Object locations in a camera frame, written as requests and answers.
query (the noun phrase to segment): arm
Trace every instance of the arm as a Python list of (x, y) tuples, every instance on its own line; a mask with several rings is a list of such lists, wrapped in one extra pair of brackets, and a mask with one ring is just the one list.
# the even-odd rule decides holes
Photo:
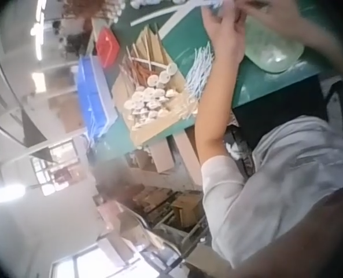
[(343, 46), (333, 34), (303, 18), (295, 0), (264, 0), (269, 9), (260, 9), (257, 1), (237, 0), (237, 5), (268, 28), (325, 56), (343, 77)]
[(304, 34), (304, 45), (313, 48), (327, 58), (343, 77), (343, 46), (340, 40), (308, 20), (304, 20), (303, 25), (305, 30), (308, 30)]
[(196, 146), (200, 164), (226, 155), (223, 136), (229, 120), (239, 63), (244, 56), (245, 16), (235, 22), (231, 1), (225, 1), (221, 22), (208, 8), (202, 18), (215, 51), (215, 61), (202, 95), (196, 119)]
[(216, 59), (196, 119), (196, 145), (200, 163), (227, 155), (223, 136), (227, 128), (238, 64)]

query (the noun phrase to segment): fluorescent light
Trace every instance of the fluorescent light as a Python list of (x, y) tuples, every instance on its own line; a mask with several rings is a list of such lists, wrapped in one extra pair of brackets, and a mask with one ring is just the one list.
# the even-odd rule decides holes
[(42, 10), (45, 10), (46, 0), (42, 0)]
[(35, 92), (36, 93), (44, 93), (46, 92), (45, 86), (45, 76), (42, 72), (33, 72), (31, 74), (32, 80), (35, 83)]
[(36, 22), (34, 23), (34, 26), (30, 30), (30, 35), (31, 36), (36, 36), (40, 28), (40, 23)]
[(43, 59), (42, 57), (42, 46), (39, 43), (39, 40), (35, 38), (35, 53), (36, 53), (36, 58), (41, 61)]
[(44, 43), (44, 13), (40, 17), (40, 26), (39, 26), (39, 42), (42, 45)]
[(36, 21), (40, 21), (41, 11), (42, 11), (42, 0), (38, 0), (38, 5), (36, 7)]
[(0, 188), (0, 203), (12, 201), (21, 198), (26, 193), (26, 187), (23, 185), (8, 185)]

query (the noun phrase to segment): window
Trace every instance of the window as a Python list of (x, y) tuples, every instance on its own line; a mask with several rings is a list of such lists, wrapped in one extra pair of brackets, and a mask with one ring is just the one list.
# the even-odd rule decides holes
[(35, 93), (44, 93), (46, 92), (45, 86), (45, 76), (41, 72), (33, 72), (31, 74), (32, 79), (35, 83)]
[(97, 246), (53, 264), (51, 273), (51, 278), (157, 278), (158, 276), (159, 273), (155, 269), (137, 256), (127, 266), (116, 267)]
[(77, 171), (80, 168), (80, 161), (72, 140), (51, 146), (50, 154), (54, 163), (31, 158), (45, 196), (60, 191), (82, 178)]

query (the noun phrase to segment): cardboard sheet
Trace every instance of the cardboard sheet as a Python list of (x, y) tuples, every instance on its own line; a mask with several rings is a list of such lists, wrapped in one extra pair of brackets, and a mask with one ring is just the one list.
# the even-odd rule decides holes
[[(148, 39), (152, 42), (152, 61), (163, 64), (163, 55), (161, 52), (162, 45), (159, 44), (157, 36), (148, 31), (146, 27), (140, 34), (136, 42), (136, 46), (139, 52), (139, 55), (142, 58), (146, 58), (146, 48), (145, 48), (145, 35), (149, 34)], [(168, 63), (171, 63), (172, 60), (170, 56), (164, 50)], [(135, 88), (131, 84), (130, 80), (126, 75), (120, 73), (117, 77), (115, 83), (112, 87), (113, 100), (117, 106), (117, 109), (122, 114), (124, 121), (129, 128), (130, 137), (135, 146), (140, 146), (146, 141), (150, 140), (152, 137), (156, 136), (158, 133), (167, 129), (174, 123), (178, 122), (183, 116), (190, 115), (192, 111), (196, 108), (196, 104), (190, 104), (188, 102), (189, 94), (184, 92), (185, 79), (183, 75), (178, 71), (167, 84), (167, 89), (172, 88), (179, 92), (179, 95), (174, 97), (171, 101), (166, 103), (167, 108), (169, 109), (169, 115), (157, 118), (155, 121), (146, 124), (139, 128), (138, 130), (131, 130), (134, 125), (134, 121), (128, 120), (130, 111), (124, 108), (124, 103), (127, 101), (133, 94)]]

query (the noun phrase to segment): box on floor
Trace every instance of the box on floor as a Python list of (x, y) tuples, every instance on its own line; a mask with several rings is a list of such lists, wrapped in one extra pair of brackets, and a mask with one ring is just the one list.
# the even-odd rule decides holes
[(178, 224), (183, 227), (194, 226), (204, 215), (201, 193), (184, 192), (172, 202), (171, 206)]

